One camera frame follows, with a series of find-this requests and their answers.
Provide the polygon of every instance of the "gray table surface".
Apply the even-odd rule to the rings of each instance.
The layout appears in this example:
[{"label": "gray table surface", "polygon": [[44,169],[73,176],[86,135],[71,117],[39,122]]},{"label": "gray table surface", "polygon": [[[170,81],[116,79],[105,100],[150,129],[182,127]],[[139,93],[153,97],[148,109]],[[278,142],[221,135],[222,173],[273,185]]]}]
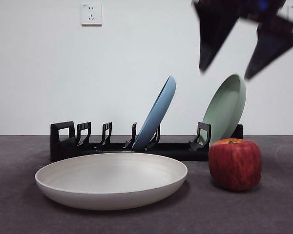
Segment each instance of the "gray table surface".
[{"label": "gray table surface", "polygon": [[[188,177],[172,196],[99,212],[60,205],[39,191],[34,175],[50,163],[48,136],[0,136],[0,234],[293,234],[293,136],[245,138],[259,144],[263,157],[261,182],[250,191],[222,190],[211,180],[208,162],[185,162]],[[162,139],[186,142],[192,136]]]}]

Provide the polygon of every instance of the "dish rack base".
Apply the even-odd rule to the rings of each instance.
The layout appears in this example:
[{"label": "dish rack base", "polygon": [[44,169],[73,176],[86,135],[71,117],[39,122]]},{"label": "dish rack base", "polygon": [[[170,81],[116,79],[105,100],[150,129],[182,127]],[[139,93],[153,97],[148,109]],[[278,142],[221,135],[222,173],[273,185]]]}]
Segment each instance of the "dish rack base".
[{"label": "dish rack base", "polygon": [[[68,128],[68,138],[60,140],[59,130]],[[91,122],[77,125],[75,134],[74,122],[53,123],[50,125],[50,161],[60,161],[67,158],[95,155],[102,153],[148,153],[162,155],[179,161],[208,161],[209,142],[211,125],[199,122],[197,125],[197,135],[193,141],[188,143],[160,143],[160,126],[149,144],[141,151],[132,149],[135,142],[137,123],[132,125],[132,135],[125,143],[111,143],[112,122],[102,126],[102,139],[99,143],[91,143]],[[81,140],[81,131],[87,130],[87,136]],[[201,130],[207,132],[207,139],[201,142]],[[243,125],[238,124],[231,138],[243,139]]]}]

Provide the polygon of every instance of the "apple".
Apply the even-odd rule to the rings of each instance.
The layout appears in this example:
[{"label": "apple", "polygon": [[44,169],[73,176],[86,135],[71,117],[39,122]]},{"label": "apple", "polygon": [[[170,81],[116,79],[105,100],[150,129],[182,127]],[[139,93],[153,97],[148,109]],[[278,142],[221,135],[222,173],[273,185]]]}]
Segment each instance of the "apple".
[{"label": "apple", "polygon": [[211,177],[222,187],[243,191],[258,184],[261,178],[262,157],[255,142],[242,139],[223,139],[209,149]]}]

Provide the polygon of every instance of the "green plate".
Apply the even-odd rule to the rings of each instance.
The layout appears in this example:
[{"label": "green plate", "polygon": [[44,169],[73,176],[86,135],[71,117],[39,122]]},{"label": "green plate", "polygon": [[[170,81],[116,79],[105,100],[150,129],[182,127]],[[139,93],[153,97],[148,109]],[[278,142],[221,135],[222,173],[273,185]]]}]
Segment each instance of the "green plate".
[{"label": "green plate", "polygon": [[[210,146],[215,141],[230,138],[240,121],[245,100],[245,82],[239,75],[234,74],[221,84],[203,118],[203,123],[211,125]],[[199,142],[206,138],[206,131],[201,131]]]}]

